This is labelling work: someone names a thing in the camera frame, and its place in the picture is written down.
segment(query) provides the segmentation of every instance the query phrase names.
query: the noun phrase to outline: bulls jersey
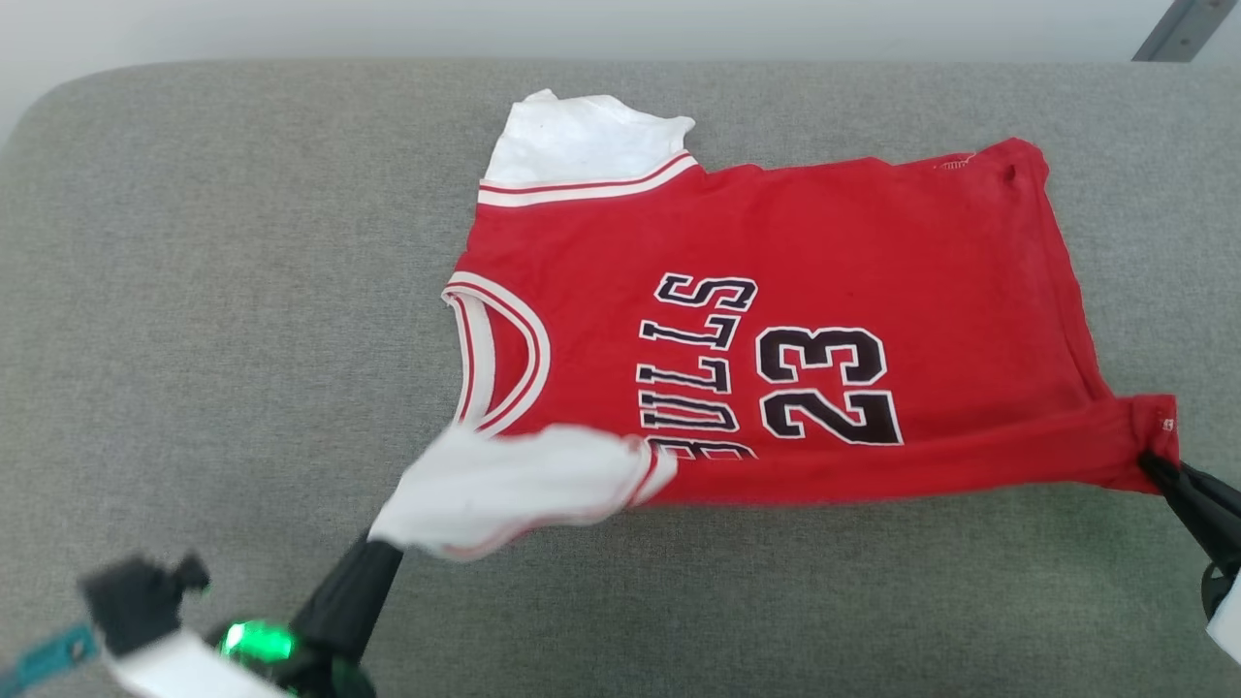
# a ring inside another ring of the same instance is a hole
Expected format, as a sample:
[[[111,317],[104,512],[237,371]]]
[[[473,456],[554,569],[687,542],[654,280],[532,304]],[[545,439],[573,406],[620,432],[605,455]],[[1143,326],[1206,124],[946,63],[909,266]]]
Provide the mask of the bulls jersey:
[[[444,291],[460,422],[640,437],[675,455],[656,502],[1153,492],[1138,453],[1179,462],[1173,397],[1100,375],[1034,145],[707,171],[692,124],[514,106]]]

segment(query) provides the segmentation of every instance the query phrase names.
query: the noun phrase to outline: teal object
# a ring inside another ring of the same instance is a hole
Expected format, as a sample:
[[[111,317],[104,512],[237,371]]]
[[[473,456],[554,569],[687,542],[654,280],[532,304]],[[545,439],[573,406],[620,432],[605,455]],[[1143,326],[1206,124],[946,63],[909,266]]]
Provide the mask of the teal object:
[[[14,698],[99,656],[91,626],[74,626],[30,650],[0,673],[0,698]]]

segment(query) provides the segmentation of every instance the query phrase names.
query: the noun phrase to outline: green light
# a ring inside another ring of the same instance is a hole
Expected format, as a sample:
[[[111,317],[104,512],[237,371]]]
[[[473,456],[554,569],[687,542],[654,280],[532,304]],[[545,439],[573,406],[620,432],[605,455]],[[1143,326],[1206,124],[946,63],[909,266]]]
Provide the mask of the green light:
[[[279,662],[293,656],[297,641],[288,630],[263,621],[235,623],[220,641],[220,653],[253,658],[259,662]]]

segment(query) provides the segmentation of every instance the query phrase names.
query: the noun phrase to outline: gray table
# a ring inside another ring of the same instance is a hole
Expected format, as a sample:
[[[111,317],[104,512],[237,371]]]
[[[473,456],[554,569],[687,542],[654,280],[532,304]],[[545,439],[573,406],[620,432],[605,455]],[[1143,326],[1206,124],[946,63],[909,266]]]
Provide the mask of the gray table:
[[[199,549],[186,617],[284,617],[446,424],[438,291],[508,104],[697,119],[709,168],[1041,145],[1103,373],[1173,391],[1241,483],[1241,72],[1185,66],[283,62],[57,88],[0,154],[0,655],[78,573]],[[658,509],[412,560],[367,664],[402,696],[1229,696],[1205,563],[1078,486]],[[96,668],[40,696],[103,696]]]

